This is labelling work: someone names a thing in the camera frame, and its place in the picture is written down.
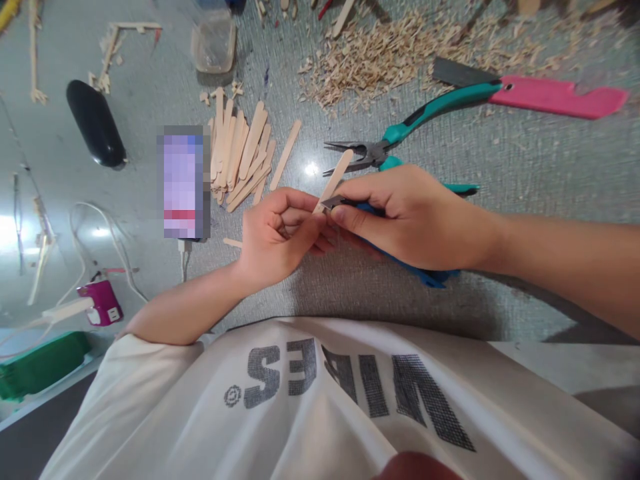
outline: forearm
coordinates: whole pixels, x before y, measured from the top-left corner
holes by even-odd
[[[236,263],[230,263],[158,295],[125,332],[152,343],[189,345],[250,294]]]
[[[481,268],[566,298],[640,339],[640,227],[504,217],[503,240]]]

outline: gray table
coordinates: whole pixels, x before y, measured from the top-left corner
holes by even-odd
[[[393,5],[392,17],[398,16],[400,7],[395,2],[381,3],[383,7]],[[278,29],[267,26],[262,30],[254,4],[247,1],[244,13],[235,18],[239,30],[233,78],[244,82],[245,95],[237,99],[237,104],[245,112],[253,112],[258,100],[265,101],[272,135],[278,141],[276,157],[293,121],[302,119],[303,128],[281,185],[318,195],[325,179],[315,170],[330,168],[338,159],[338,154],[323,148],[324,140],[376,139],[388,125],[398,122],[426,98],[413,82],[395,91],[398,102],[382,97],[370,112],[358,114],[342,106],[336,119],[313,103],[298,103],[296,71],[304,58],[316,50],[321,36],[315,19],[317,11],[310,12],[307,0],[299,0],[299,4],[295,23],[281,20]],[[460,9],[466,4],[453,2]],[[501,3],[494,4],[494,12],[501,13],[505,8]],[[332,9],[327,21],[337,14],[338,9]],[[548,9],[539,14],[539,20],[556,14]],[[150,55],[153,34],[130,33],[121,51],[124,64],[112,67],[108,97],[131,161],[121,172],[90,160],[65,99],[70,80],[86,79],[88,70],[99,72],[98,42],[107,22],[149,19],[151,14],[143,0],[46,1],[39,36],[40,86],[50,100],[46,107],[34,105],[29,99],[26,12],[0,38],[0,89],[59,236],[59,247],[46,270],[39,301],[27,308],[34,269],[29,268],[22,277],[17,274],[13,194],[9,186],[10,173],[20,170],[20,156],[4,115],[0,115],[0,169],[6,179],[5,188],[0,190],[0,327],[20,325],[34,318],[52,306],[75,280],[80,266],[67,225],[67,211],[74,201],[95,202],[118,220],[127,234],[125,243],[131,262],[140,268],[135,280],[147,296],[180,280],[177,246],[175,241],[163,238],[156,204],[156,125],[206,123],[213,109],[199,102],[199,92],[203,86],[213,88],[229,81],[232,75],[197,75],[188,57],[176,49],[167,35]],[[306,36],[307,23],[311,26],[310,38]],[[630,29],[620,50],[603,43],[581,52],[583,69],[579,73],[560,72],[559,76],[584,80],[587,87],[612,85],[638,94],[638,34],[637,27]],[[265,88],[267,66],[269,84]],[[640,220],[637,106],[629,105],[620,114],[596,122],[530,111],[507,114],[500,107],[494,110],[494,115],[478,121],[476,111],[440,116],[402,142],[395,154],[430,170],[442,181],[481,183],[480,194],[470,201],[489,209],[597,221]],[[31,208],[33,190],[26,177],[22,176],[22,180],[24,239],[30,252],[37,220]],[[237,258],[238,250],[221,240],[241,238],[244,208],[247,206],[233,214],[217,206],[212,209],[213,237],[195,246],[189,277]],[[80,236],[92,258],[101,266],[119,267],[110,239],[91,236],[96,227],[102,227],[100,219],[87,213]],[[29,253],[27,260],[35,261],[36,256]],[[113,284],[126,318],[130,319],[141,304],[122,276],[114,277]],[[393,321],[487,340],[629,341],[600,320],[530,286],[465,272],[444,291],[426,289],[398,266],[376,263],[346,245],[324,259],[306,259],[292,277],[242,302],[215,331],[274,315]],[[107,331],[117,331],[120,326]],[[64,324],[64,328],[90,326],[78,317]]]

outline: left hand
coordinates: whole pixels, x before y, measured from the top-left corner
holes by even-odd
[[[312,215],[318,198],[280,188],[242,218],[242,253],[236,269],[247,293],[274,285],[294,272],[307,252],[324,255],[337,232],[324,213]]]

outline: pink utility knife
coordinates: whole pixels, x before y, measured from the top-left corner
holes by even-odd
[[[490,103],[588,120],[617,112],[629,98],[626,90],[610,87],[600,87],[584,95],[576,95],[574,82],[516,75],[498,77],[442,57],[435,59],[433,77],[456,87],[499,79],[502,89],[489,98]]]

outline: pile of wood shavings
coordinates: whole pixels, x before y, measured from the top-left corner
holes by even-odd
[[[559,19],[547,38],[559,42],[563,52],[553,56],[545,54],[546,45],[532,40],[540,23],[502,25],[503,19],[486,16],[461,39],[464,23],[446,18],[443,12],[428,18],[412,10],[398,21],[376,22],[370,29],[352,22],[335,41],[329,30],[315,55],[306,58],[298,70],[304,75],[299,81],[299,101],[313,100],[325,109],[352,91],[357,94],[352,110],[368,110],[372,100],[421,72],[422,90],[443,93],[452,87],[432,79],[436,55],[494,73],[542,76],[560,69],[604,28],[617,25],[617,20],[616,14],[589,23]]]

